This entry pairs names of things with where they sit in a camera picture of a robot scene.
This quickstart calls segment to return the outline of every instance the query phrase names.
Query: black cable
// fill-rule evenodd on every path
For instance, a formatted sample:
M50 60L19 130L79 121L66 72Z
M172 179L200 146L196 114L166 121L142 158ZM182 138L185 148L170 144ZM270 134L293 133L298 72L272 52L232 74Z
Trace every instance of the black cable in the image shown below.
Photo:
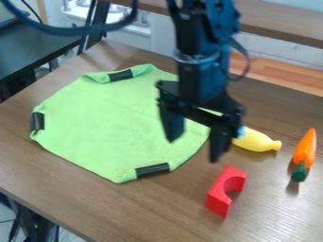
M221 69L222 74L225 77L227 77L227 79L237 81L237 80L244 78L247 75L247 73L249 72L250 67L251 67L251 58L250 58L247 50L242 45L240 45L240 43L238 43L236 40L234 40L233 38L229 38L229 45L245 56L246 67L243 70L242 74L236 78L231 78L230 75L228 75L227 72L223 68L220 68L220 69Z
M124 26L131 24L137 17L138 12L138 0L132 0L131 13L122 21L113 24L97 24L93 26L81 26L81 27L56 27L47 26L42 23L38 23L24 16L24 14L18 10L9 0L0 0L3 5L19 19L26 22L28 25L39 29L40 31L46 32L48 34L59 35L59 36L79 36L84 34L94 34L102 32L111 32L118 30Z
M38 19L40 23L43 23L40 15L38 15L38 13L25 0L20 0L20 1L22 1L22 3L25 4L25 6L35 15L35 17Z

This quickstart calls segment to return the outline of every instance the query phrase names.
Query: floor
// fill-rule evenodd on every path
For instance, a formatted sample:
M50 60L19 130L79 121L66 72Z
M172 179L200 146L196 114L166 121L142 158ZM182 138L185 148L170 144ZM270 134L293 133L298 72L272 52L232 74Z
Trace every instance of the floor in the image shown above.
M14 218L15 214L7 206L0 203L0 242L8 242ZM20 230L13 242L23 242L25 239L23 231ZM85 240L60 228L59 242L85 242Z

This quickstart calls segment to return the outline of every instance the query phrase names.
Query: wooden table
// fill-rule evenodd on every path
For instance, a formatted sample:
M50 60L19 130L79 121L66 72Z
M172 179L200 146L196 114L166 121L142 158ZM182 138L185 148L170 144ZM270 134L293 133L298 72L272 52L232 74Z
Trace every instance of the wooden table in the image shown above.
M106 1L123 6L131 5L131 0ZM243 14L242 31L323 48L322 11L294 8L264 0L235 0L235 2ZM139 0L139 9L163 15L169 14L166 0Z
M245 79L230 85L248 109L246 123L283 142L278 153L233 147L208 162L206 144L173 173L115 184L44 150L28 138L32 108L86 72L151 62L174 72L165 56L101 42L0 105L0 191L89 241L320 241L323 236L323 99ZM317 162L299 188L287 167L309 127ZM226 220L203 206L224 165L248 174Z

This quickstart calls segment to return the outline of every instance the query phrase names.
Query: black tab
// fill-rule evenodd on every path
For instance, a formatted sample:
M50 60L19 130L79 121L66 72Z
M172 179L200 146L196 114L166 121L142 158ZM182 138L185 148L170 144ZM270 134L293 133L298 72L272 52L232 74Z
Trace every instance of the black tab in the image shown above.
M169 164L154 164L150 166L136 168L137 178L147 177L170 172Z
M44 114L33 112L30 120L30 132L44 129Z
M133 78L133 75L130 69L127 69L126 71L122 71L122 72L111 73L111 74L108 74L108 76L111 82Z

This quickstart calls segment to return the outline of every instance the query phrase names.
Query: green towel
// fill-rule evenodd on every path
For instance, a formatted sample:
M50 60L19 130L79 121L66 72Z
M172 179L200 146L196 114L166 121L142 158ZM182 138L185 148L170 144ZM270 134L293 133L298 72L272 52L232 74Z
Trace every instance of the green towel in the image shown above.
M168 143L156 105L159 79L177 76L152 64L82 75L34 109L30 137L117 183L172 171L196 153L209 130L187 120L182 137Z

